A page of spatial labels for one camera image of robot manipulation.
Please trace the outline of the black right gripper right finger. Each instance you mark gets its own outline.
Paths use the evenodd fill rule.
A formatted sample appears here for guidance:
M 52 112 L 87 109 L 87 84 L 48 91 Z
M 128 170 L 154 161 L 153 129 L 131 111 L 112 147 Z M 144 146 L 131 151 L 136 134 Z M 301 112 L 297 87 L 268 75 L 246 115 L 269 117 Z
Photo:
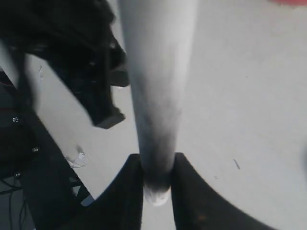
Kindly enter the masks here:
M 171 198 L 178 230 L 269 230 L 214 191 L 183 153 L 177 153 L 171 177 Z

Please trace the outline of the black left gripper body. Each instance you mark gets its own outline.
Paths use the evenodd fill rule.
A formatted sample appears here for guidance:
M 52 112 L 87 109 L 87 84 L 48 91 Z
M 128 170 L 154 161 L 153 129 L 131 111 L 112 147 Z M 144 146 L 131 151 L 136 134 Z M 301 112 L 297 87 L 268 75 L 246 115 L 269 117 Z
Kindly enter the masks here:
M 114 37 L 114 14 L 105 0 L 3 0 L 0 39 L 17 70 L 17 103 L 33 108 L 27 55 L 46 61 L 87 111 L 109 129 L 124 120 L 111 88 L 127 87 L 126 53 Z

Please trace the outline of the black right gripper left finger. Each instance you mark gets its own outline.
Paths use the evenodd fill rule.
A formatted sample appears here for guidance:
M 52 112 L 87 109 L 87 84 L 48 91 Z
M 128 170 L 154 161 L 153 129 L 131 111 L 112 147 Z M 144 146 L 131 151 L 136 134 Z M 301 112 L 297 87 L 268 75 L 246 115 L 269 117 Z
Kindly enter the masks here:
M 143 171 L 140 155 L 131 154 L 99 198 L 60 229 L 140 230 L 142 207 Z

